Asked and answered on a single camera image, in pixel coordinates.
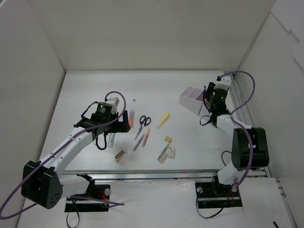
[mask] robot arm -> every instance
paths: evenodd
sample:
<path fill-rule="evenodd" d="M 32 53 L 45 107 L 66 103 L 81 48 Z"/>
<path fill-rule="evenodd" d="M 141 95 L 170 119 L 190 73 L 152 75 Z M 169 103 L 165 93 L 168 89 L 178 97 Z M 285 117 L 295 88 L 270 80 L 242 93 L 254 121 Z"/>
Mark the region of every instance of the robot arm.
<path fill-rule="evenodd" d="M 258 170 L 269 164 L 266 132 L 263 128 L 254 128 L 236 119 L 232 121 L 230 111 L 225 103 L 231 79 L 229 76 L 224 76 L 218 77 L 217 81 L 217 84 L 209 83 L 204 102 L 210 111 L 211 123 L 233 137 L 232 161 L 218 171 L 219 183 L 231 185 L 243 176 L 249 162 L 248 138 L 239 124 L 248 131 L 253 144 L 253 159 L 250 166 L 252 170 Z"/>
<path fill-rule="evenodd" d="M 43 161 L 53 156 L 55 151 L 61 148 L 68 141 L 72 142 L 66 146 L 56 157 L 54 156 L 48 163 L 40 168 L 21 188 L 21 194 L 33 202 L 47 208 L 53 208 L 61 198 L 76 194 L 86 193 L 94 181 L 87 175 L 75 175 L 73 177 L 63 177 L 62 173 L 68 164 L 93 140 L 101 134 L 125 133 L 130 130 L 128 124 L 128 113 L 123 113 L 123 121 L 118 120 L 111 125 L 88 130 L 80 136 L 74 138 L 78 132 L 89 127 L 108 123 L 118 117 L 117 97 L 110 98 L 105 103 L 98 102 L 97 110 L 91 118 L 83 118 L 74 125 L 71 134 L 49 155 L 39 162 L 29 161 L 23 170 L 23 179 L 26 178 Z"/>

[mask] white table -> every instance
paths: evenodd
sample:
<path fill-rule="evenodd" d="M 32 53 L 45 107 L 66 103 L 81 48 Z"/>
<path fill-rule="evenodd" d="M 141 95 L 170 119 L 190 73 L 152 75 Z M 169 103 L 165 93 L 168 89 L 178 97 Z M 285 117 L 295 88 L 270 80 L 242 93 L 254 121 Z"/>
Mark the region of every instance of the white table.
<path fill-rule="evenodd" d="M 126 97 L 127 110 L 135 109 L 134 127 L 128 133 L 117 133 L 113 148 L 100 151 L 93 143 L 87 146 L 70 163 L 67 172 L 219 170 L 223 168 L 221 152 L 231 150 L 232 138 L 211 124 L 200 126 L 200 118 L 180 105 L 179 97 L 188 86 L 203 88 L 221 74 L 223 71 L 68 71 L 41 157 L 69 135 L 89 104 L 104 101 L 108 92 L 116 90 Z M 229 94 L 227 106 L 233 109 Z M 86 116 L 90 117 L 95 109 L 96 106 L 92 107 Z M 155 125 L 166 112 L 171 117 L 157 130 Z M 132 152 L 142 115 L 152 119 L 151 134 L 144 149 L 140 146 Z M 157 158 L 166 146 L 166 136 L 173 139 L 176 156 L 160 164 Z M 117 164 L 114 156 L 120 150 L 128 154 Z"/>
<path fill-rule="evenodd" d="M 99 151 L 92 143 L 72 161 L 66 173 L 132 173 L 149 174 L 155 171 L 210 171 L 223 168 L 220 154 L 231 149 L 231 138 L 211 125 L 199 125 L 199 117 L 179 104 L 179 95 L 188 86 L 202 88 L 214 81 L 222 71 L 77 71 L 67 72 L 51 121 L 41 158 L 65 139 L 80 114 L 93 101 L 103 101 L 107 92 L 116 90 L 126 97 L 127 110 L 135 109 L 134 128 L 129 133 L 116 134 L 114 147 Z M 230 95 L 229 109 L 233 109 Z M 170 119 L 157 130 L 155 124 L 165 112 Z M 132 149 L 139 128 L 139 117 L 152 118 L 151 135 L 146 147 Z M 157 157 L 166 145 L 165 136 L 173 139 L 176 157 L 164 164 Z M 120 150 L 128 152 L 122 163 L 114 156 Z M 167 228 L 167 227 L 269 227 L 274 220 L 279 227 L 290 223 L 274 179 L 247 178 L 240 186 L 242 208 L 224 209 L 213 219 L 201 218 L 195 210 L 193 180 L 158 180 L 112 182 L 111 200 L 126 203 L 123 207 L 102 213 L 80 213 L 81 227 L 104 228 Z M 26 200 L 25 207 L 31 204 Z M 53 209 L 35 206 L 23 213 L 18 228 L 66 227 L 65 199 Z M 200 210 L 211 215 L 217 209 Z M 71 215 L 71 224 L 75 214 Z"/>

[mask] orange object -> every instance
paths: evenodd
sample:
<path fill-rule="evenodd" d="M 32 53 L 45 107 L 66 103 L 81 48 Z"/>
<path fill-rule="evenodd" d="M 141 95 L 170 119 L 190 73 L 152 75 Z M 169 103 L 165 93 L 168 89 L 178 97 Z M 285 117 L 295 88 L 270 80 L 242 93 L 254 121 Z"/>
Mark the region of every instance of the orange object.
<path fill-rule="evenodd" d="M 147 142 L 148 136 L 149 136 L 149 134 L 150 134 L 150 131 L 151 131 L 151 128 L 149 128 L 148 131 L 147 131 L 146 137 L 145 137 L 145 139 L 144 139 L 144 141 L 143 141 L 143 144 L 142 144 L 142 147 L 143 147 L 143 148 L 144 148 L 144 146 L 146 145 L 146 142 Z"/>
<path fill-rule="evenodd" d="M 130 110 L 130 115 L 129 115 L 129 125 L 130 125 L 131 128 L 133 127 L 134 113 L 135 113 L 134 109 L 131 109 Z"/>
<path fill-rule="evenodd" d="M 129 120 L 130 127 L 133 127 L 133 120 Z"/>

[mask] small white object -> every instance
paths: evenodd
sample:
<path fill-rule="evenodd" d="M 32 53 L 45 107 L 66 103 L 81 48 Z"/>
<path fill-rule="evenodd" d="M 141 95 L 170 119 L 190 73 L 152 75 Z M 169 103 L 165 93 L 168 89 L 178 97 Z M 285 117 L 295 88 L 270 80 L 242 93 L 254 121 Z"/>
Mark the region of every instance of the small white object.
<path fill-rule="evenodd" d="M 232 189 L 231 189 L 231 191 L 232 191 L 232 192 L 237 192 L 237 191 L 238 191 L 238 189 L 237 189 L 237 187 L 236 187 L 236 186 L 233 186 L 233 187 L 232 187 Z"/>
<path fill-rule="evenodd" d="M 203 188 L 201 186 L 197 187 L 196 192 L 201 192 Z"/>
<path fill-rule="evenodd" d="M 230 76 L 224 76 L 214 86 L 214 89 L 225 89 L 225 90 L 228 90 L 230 86 L 231 86 L 231 77 Z"/>
<path fill-rule="evenodd" d="M 111 111 L 112 114 L 117 113 L 117 106 L 119 105 L 118 97 L 111 97 L 106 101 L 106 103 L 112 105 L 112 111 Z"/>
<path fill-rule="evenodd" d="M 170 146 L 168 150 L 168 158 L 174 158 L 174 155 L 175 155 L 175 147 Z"/>
<path fill-rule="evenodd" d="M 106 189 L 104 190 L 105 196 L 109 196 L 111 194 L 111 190 L 110 189 Z"/>

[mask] eraser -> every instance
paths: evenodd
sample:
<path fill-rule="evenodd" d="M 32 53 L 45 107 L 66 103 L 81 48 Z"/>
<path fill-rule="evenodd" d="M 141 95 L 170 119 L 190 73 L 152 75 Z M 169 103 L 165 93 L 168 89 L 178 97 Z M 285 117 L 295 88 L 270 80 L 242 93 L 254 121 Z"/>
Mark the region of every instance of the eraser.
<path fill-rule="evenodd" d="M 124 151 L 120 151 L 115 155 L 115 162 L 118 163 L 127 153 Z"/>
<path fill-rule="evenodd" d="M 165 141 L 171 143 L 172 142 L 172 138 L 166 136 Z"/>
<path fill-rule="evenodd" d="M 160 127 L 166 122 L 166 120 L 168 120 L 170 117 L 170 113 L 165 113 L 165 115 L 163 115 L 162 119 L 156 124 L 156 128 L 160 129 Z"/>

